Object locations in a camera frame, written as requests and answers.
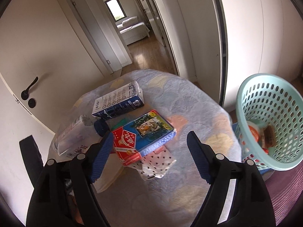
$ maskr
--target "basket rim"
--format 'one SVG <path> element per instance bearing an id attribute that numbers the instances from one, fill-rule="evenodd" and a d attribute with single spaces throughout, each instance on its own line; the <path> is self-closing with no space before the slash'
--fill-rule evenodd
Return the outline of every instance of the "basket rim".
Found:
<path id="1" fill-rule="evenodd" d="M 259 76 L 270 76 L 270 77 L 274 77 L 274 78 L 278 78 L 280 81 L 284 82 L 286 85 L 290 86 L 291 88 L 293 88 L 293 90 L 298 94 L 298 96 L 301 98 L 302 102 L 303 102 L 303 98 L 301 96 L 301 94 L 295 89 L 295 87 L 293 87 L 289 82 L 287 82 L 285 79 L 280 78 L 276 75 L 273 74 L 267 74 L 267 73 L 257 73 L 257 74 L 253 74 L 250 77 L 248 77 L 247 79 L 244 80 L 244 82 L 241 84 L 238 93 L 237 93 L 237 99 L 236 99 L 236 115 L 237 115 L 237 120 L 238 123 L 241 124 L 241 129 L 242 129 L 242 134 L 243 136 L 247 136 L 249 141 L 253 141 L 253 146 L 254 149 L 257 152 L 257 156 L 260 158 L 261 162 L 264 161 L 265 165 L 269 166 L 270 168 L 277 170 L 277 171 L 286 171 L 286 170 L 290 170 L 294 167 L 296 167 L 302 160 L 303 160 L 303 154 L 298 157 L 296 160 L 292 161 L 292 162 L 279 162 L 275 159 L 273 159 L 272 157 L 270 157 L 269 155 L 267 155 L 266 153 L 264 153 L 263 149 L 260 147 L 260 145 L 255 141 L 252 133 L 249 130 L 248 124 L 246 122 L 246 118 L 244 115 L 244 112 L 242 110 L 242 95 L 243 95 L 243 90 L 246 87 L 246 85 L 248 84 L 248 82 L 250 80 L 252 80 L 253 78 L 259 77 Z"/>

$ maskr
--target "cabinet handle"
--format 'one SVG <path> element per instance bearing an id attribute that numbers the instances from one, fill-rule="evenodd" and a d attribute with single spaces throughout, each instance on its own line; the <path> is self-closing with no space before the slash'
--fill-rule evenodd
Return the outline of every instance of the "cabinet handle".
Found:
<path id="1" fill-rule="evenodd" d="M 22 100 L 27 100 L 27 99 L 28 99 L 28 97 L 29 97 L 29 94 L 28 94 L 29 89 L 30 89 L 35 83 L 37 83 L 37 81 L 38 81 L 38 77 L 35 78 L 35 80 L 27 87 L 26 90 L 24 90 L 24 91 L 21 92 L 21 98 L 22 98 Z"/>

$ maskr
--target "silver screw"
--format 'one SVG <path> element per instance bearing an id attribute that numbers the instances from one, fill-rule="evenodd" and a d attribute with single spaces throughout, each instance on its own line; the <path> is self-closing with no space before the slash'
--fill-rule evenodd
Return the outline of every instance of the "silver screw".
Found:
<path id="1" fill-rule="evenodd" d="M 224 155 L 223 154 L 217 154 L 216 158 L 219 160 L 223 160 L 224 159 Z"/>
<path id="2" fill-rule="evenodd" d="M 253 166 L 253 165 L 254 165 L 254 162 L 253 162 L 251 159 L 248 159 L 248 160 L 247 160 L 247 163 L 248 163 L 250 166 Z"/>
<path id="3" fill-rule="evenodd" d="M 77 155 L 77 159 L 84 159 L 85 158 L 85 154 L 78 154 Z"/>
<path id="4" fill-rule="evenodd" d="M 53 159 L 49 159 L 49 160 L 47 161 L 47 165 L 48 165 L 48 166 L 51 166 L 53 163 L 55 163 L 55 161 L 54 161 Z"/>

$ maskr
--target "purple fabric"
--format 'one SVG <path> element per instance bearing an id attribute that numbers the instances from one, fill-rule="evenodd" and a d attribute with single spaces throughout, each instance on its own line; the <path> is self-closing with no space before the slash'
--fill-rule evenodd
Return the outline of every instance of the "purple fabric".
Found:
<path id="1" fill-rule="evenodd" d="M 278 225 L 292 209 L 303 190 L 303 162 L 289 171 L 275 171 L 265 184 Z"/>

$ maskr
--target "clear bottle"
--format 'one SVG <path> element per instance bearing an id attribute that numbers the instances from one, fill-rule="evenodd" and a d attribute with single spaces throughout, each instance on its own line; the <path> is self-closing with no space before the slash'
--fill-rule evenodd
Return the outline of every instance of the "clear bottle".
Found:
<path id="1" fill-rule="evenodd" d="M 108 130 L 104 120 L 93 123 L 87 116 L 80 116 L 58 135 L 52 147 L 58 155 L 73 158 L 79 153 L 85 153 L 92 144 L 100 142 Z"/>

